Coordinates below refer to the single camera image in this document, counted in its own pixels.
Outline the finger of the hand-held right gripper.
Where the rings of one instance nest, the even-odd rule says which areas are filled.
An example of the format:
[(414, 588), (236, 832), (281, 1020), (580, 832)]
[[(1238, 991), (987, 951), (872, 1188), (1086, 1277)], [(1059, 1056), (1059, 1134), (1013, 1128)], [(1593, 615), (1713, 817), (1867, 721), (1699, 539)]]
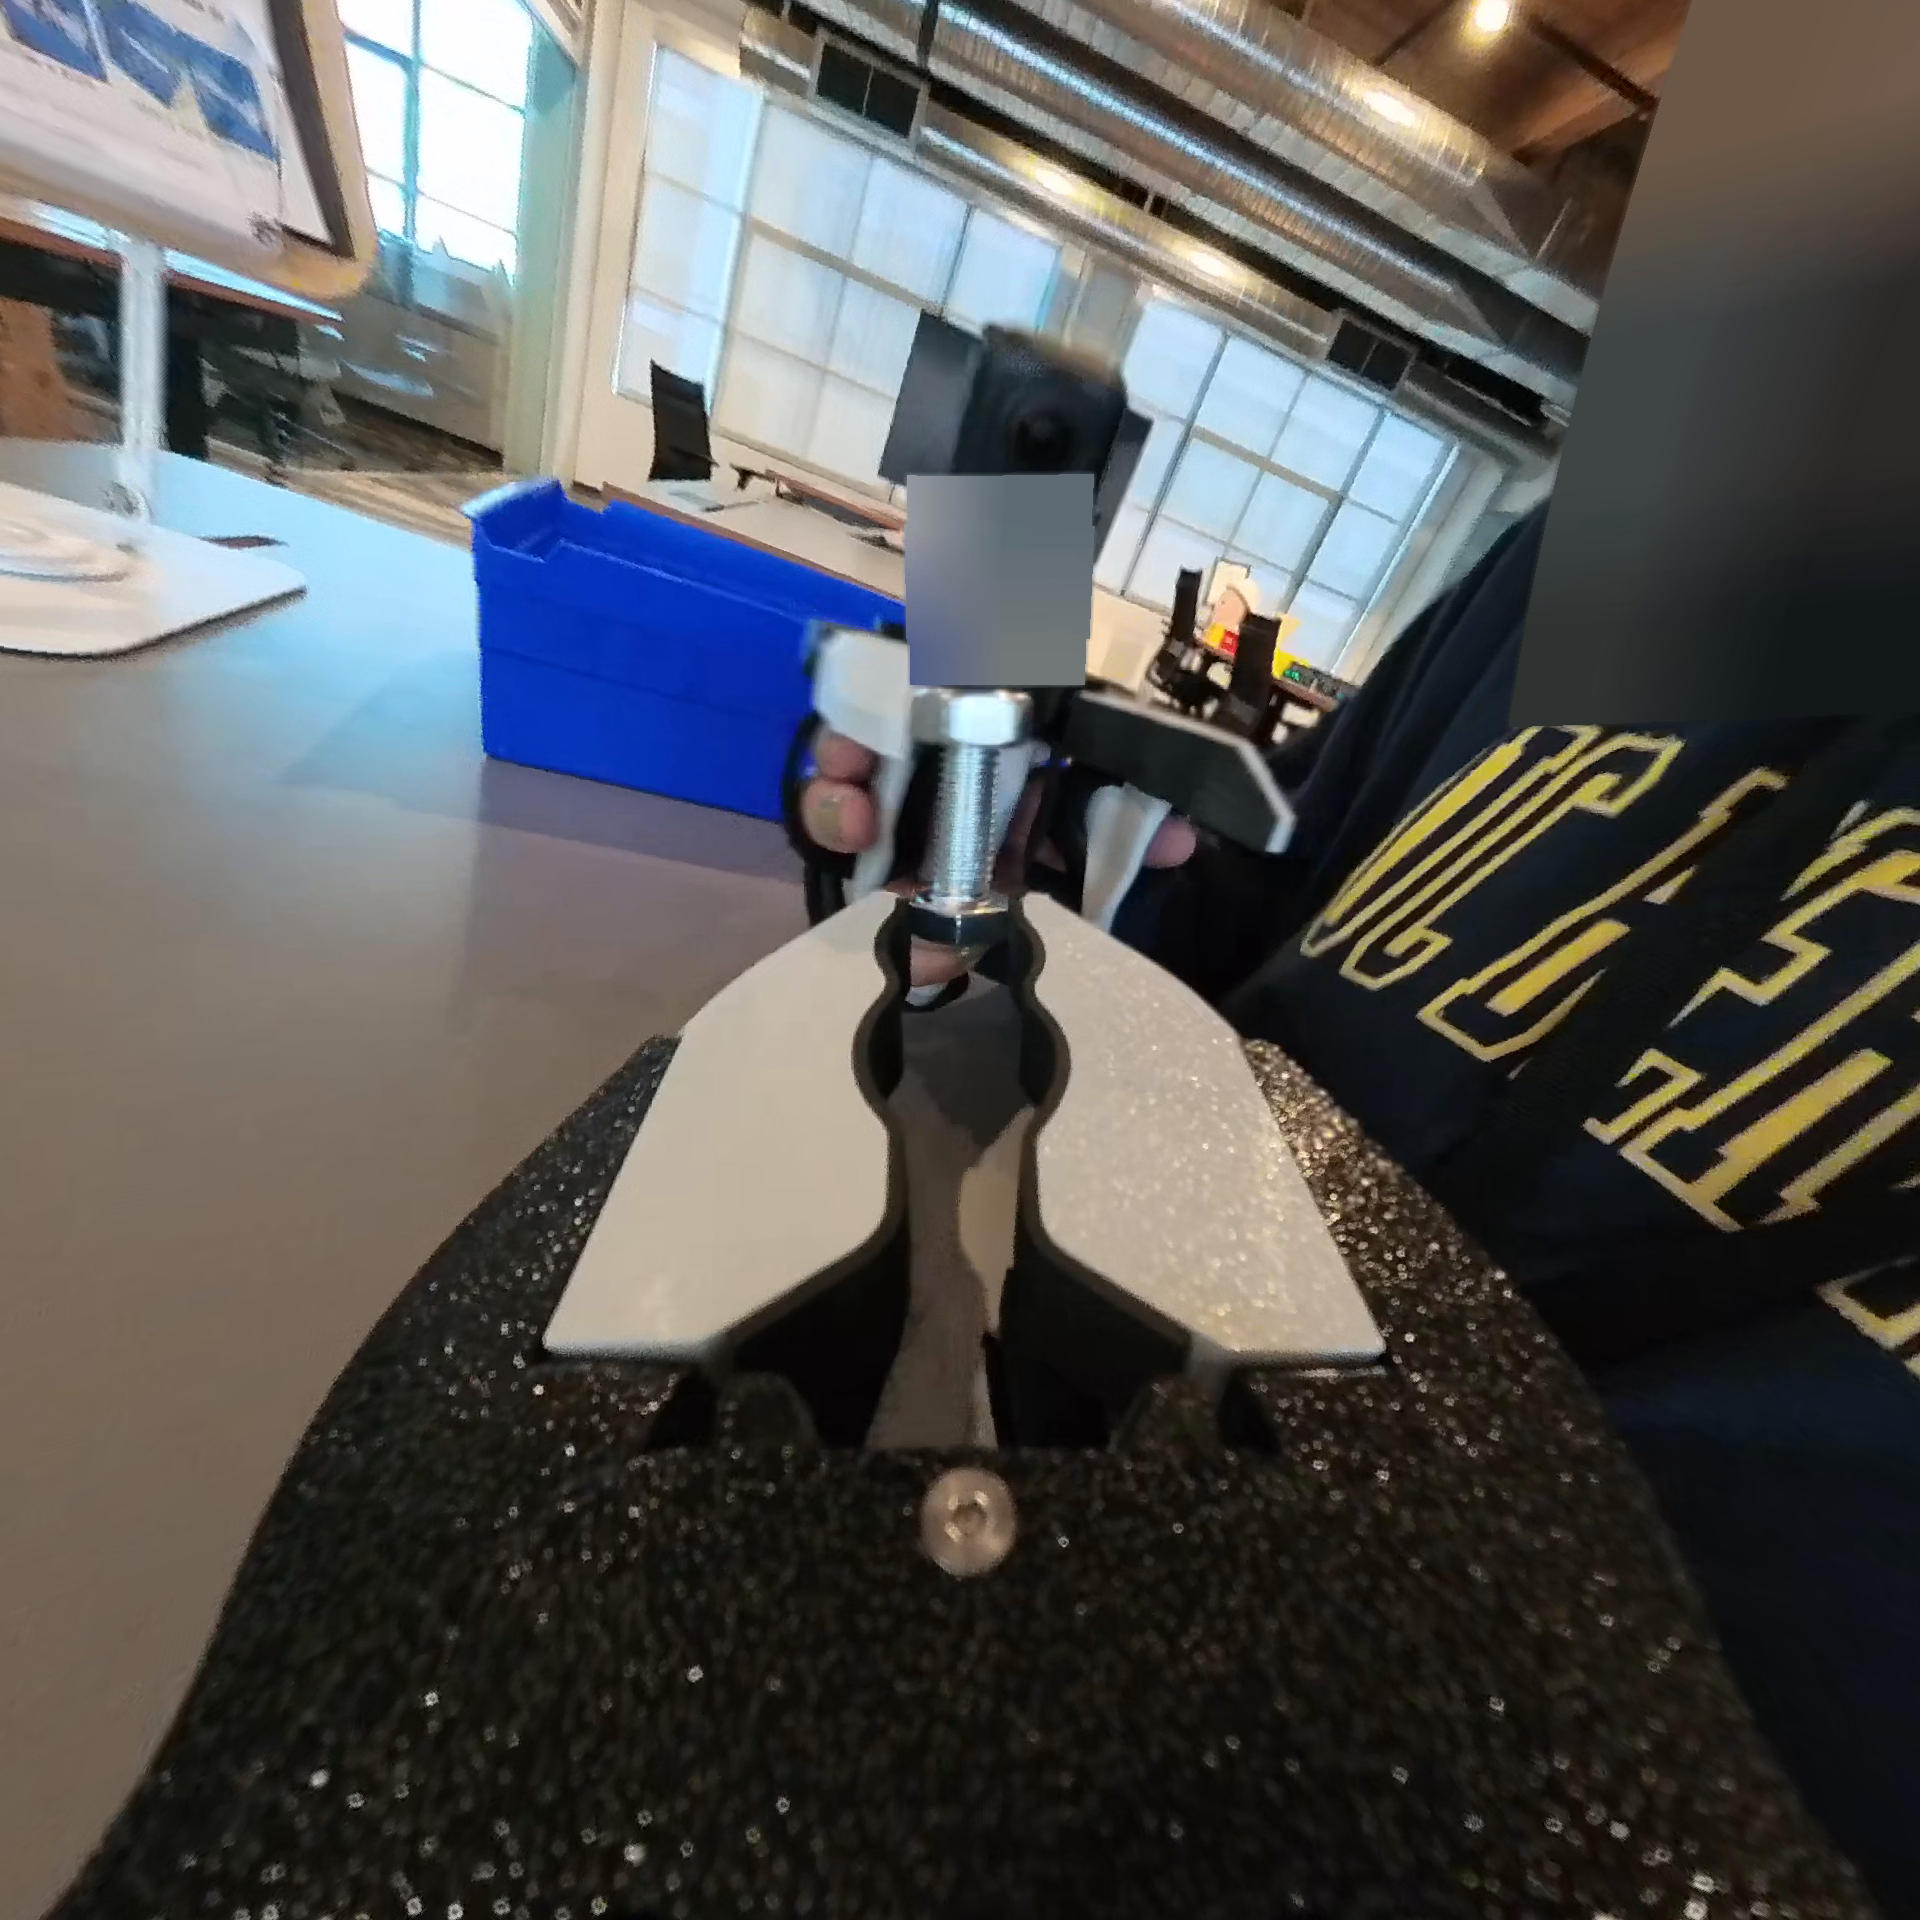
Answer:
[(1051, 740), (1095, 790), (1166, 804), (1197, 831), (1244, 852), (1286, 852), (1295, 835), (1268, 759), (1244, 736), (1126, 690), (1066, 688)]
[(821, 625), (813, 633), (814, 713), (829, 732), (872, 759), (877, 836), (861, 849), (844, 886), (882, 890), (897, 866), (901, 808), (916, 773), (914, 688), (904, 638)]

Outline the blue plastic bin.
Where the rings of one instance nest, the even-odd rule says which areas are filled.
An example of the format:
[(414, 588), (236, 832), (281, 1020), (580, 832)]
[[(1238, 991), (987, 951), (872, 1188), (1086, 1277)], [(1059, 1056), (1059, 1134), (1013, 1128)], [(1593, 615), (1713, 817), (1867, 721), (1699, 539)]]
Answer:
[(902, 618), (895, 594), (554, 481), (464, 514), (483, 751), (538, 773), (776, 823), (808, 630)]

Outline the black office chair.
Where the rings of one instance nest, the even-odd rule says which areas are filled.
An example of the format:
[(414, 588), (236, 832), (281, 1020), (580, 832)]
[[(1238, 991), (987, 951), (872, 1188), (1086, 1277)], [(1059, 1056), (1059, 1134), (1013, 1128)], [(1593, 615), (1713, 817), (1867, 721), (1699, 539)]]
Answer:
[(1255, 574), (1222, 561), (1176, 576), (1165, 638), (1146, 688), (1176, 714), (1268, 749), (1282, 724), (1290, 615), (1263, 613)]
[(654, 361), (648, 364), (653, 416), (650, 484), (706, 484), (714, 472), (709, 394), (702, 382)]

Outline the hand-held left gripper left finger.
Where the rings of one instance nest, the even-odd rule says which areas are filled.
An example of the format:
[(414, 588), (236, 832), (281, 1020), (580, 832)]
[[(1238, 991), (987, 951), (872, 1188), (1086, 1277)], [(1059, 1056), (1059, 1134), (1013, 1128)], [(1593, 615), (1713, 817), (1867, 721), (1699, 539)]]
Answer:
[(875, 892), (757, 963), (681, 1035), (543, 1332), (565, 1361), (730, 1361), (892, 1212), (854, 1048), (886, 1010), (901, 906)]

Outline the silver bolt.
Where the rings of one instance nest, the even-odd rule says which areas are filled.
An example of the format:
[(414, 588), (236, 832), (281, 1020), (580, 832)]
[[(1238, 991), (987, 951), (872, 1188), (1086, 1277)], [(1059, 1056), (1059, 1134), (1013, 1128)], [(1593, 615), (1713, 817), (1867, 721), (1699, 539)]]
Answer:
[(985, 915), (1003, 840), (1001, 761), (1027, 774), (1035, 698), (1023, 688), (922, 688), (912, 706), (914, 740), (938, 751), (938, 782), (918, 901), (944, 915)]

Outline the black hex nut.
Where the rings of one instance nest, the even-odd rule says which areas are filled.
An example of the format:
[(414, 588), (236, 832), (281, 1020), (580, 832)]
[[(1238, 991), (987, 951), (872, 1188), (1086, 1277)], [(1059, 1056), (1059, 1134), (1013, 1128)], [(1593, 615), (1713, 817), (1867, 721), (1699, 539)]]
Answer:
[(949, 979), (972, 970), (1007, 941), (1019, 908), (1019, 896), (1005, 892), (949, 896), (902, 882), (892, 894), (916, 979)]

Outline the silver ventilation duct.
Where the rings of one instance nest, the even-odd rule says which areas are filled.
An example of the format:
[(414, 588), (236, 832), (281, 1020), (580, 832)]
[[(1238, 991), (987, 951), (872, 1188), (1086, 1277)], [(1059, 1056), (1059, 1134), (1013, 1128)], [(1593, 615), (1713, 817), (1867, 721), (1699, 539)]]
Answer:
[(1555, 425), (1599, 318), (1582, 215), (1281, 4), (825, 2), (801, 14), (1516, 390)]

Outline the person's right hand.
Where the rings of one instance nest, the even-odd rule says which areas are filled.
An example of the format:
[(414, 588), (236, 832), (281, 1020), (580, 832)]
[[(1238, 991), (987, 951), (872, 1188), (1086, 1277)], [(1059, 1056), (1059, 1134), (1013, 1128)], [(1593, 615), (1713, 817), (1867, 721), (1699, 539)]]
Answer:
[(827, 724), (817, 729), (796, 796), (796, 831), (807, 852), (852, 859), (877, 846), (879, 774), (881, 756), (872, 749)]

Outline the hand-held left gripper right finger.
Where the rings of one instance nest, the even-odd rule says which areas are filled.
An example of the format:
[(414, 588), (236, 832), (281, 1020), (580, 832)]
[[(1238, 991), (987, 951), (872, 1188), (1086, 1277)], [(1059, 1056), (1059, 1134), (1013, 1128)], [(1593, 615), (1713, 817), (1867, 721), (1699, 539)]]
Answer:
[(1066, 1052), (1033, 1139), (1043, 1240), (1182, 1336), (1203, 1381), (1377, 1365), (1380, 1328), (1231, 1025), (1049, 899), (1025, 924)]

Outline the light wooden table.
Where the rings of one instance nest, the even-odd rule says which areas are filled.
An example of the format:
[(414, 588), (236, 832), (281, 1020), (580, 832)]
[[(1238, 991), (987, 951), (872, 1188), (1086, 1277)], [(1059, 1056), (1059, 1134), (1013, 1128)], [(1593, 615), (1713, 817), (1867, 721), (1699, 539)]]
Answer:
[(758, 469), (727, 469), (704, 483), (606, 484), (588, 493), (600, 504), (672, 517), (892, 600), (904, 594), (906, 517), (884, 501)]

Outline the wooden desk black legs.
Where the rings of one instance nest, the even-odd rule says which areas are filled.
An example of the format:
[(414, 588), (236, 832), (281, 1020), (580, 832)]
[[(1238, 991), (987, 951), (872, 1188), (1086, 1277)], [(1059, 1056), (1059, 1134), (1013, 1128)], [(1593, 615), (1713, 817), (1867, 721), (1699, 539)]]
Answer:
[[(248, 462), (285, 484), (303, 459), (348, 469), (324, 347), (334, 313), (170, 254), (164, 274), (161, 443), (184, 459)], [(122, 258), (87, 222), (28, 202), (2, 217), (2, 433), (103, 440), (120, 423)]]

